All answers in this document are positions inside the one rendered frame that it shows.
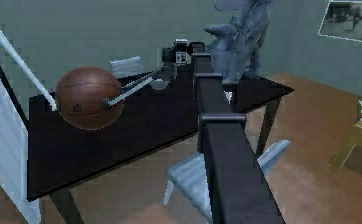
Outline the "black table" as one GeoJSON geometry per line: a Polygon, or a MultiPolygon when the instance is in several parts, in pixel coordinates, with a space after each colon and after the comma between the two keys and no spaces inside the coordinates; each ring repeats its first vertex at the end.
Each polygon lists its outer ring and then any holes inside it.
{"type": "Polygon", "coordinates": [[[181,141],[197,131],[197,102],[185,72],[163,91],[133,94],[111,125],[99,130],[73,127],[46,99],[29,99],[26,199],[36,200],[108,168],[181,141]]]}

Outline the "small grey bowl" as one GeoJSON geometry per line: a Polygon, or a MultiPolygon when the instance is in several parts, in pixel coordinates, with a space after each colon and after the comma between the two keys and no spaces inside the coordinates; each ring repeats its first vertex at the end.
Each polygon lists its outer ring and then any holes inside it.
{"type": "Polygon", "coordinates": [[[150,86],[157,91],[164,90],[168,86],[169,82],[162,79],[154,80],[150,83],[150,86]]]}

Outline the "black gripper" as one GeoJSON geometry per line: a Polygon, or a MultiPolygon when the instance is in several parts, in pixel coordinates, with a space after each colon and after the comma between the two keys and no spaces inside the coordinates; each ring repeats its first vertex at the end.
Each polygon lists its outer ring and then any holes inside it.
{"type": "Polygon", "coordinates": [[[176,77],[176,56],[175,49],[173,47],[166,47],[162,49],[161,52],[161,66],[150,72],[143,77],[132,81],[122,87],[121,93],[114,99],[105,98],[102,100],[102,108],[104,110],[109,110],[119,102],[125,100],[127,97],[131,96],[135,92],[139,91],[151,81],[161,79],[163,81],[172,81],[176,77]]]}

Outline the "framed grey picture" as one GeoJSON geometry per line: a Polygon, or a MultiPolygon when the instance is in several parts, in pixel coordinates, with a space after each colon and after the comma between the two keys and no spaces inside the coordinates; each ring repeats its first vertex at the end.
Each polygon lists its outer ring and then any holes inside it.
{"type": "Polygon", "coordinates": [[[362,1],[330,0],[318,35],[362,42],[362,1]]]}

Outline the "white slanted pole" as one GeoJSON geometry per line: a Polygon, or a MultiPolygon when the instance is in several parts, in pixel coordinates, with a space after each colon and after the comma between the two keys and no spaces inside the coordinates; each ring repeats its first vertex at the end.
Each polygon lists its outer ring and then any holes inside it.
{"type": "Polygon", "coordinates": [[[4,35],[3,31],[0,29],[0,45],[4,48],[4,50],[13,58],[13,60],[18,64],[18,66],[23,70],[23,72],[27,75],[29,80],[36,86],[36,88],[40,91],[40,93],[45,97],[48,103],[51,106],[52,111],[57,110],[57,104],[52,95],[48,92],[45,86],[39,81],[39,79],[35,76],[32,70],[27,66],[25,61],[21,58],[18,52],[15,50],[13,45],[9,42],[7,37],[4,35]]]}

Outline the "brown basketball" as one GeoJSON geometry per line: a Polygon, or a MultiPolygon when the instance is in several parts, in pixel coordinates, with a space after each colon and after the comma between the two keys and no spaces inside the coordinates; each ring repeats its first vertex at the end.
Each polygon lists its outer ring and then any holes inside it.
{"type": "Polygon", "coordinates": [[[106,105],[121,91],[121,83],[109,71],[99,67],[79,67],[69,71],[57,83],[57,111],[76,128],[102,129],[121,115],[124,101],[114,106],[106,105]]]}

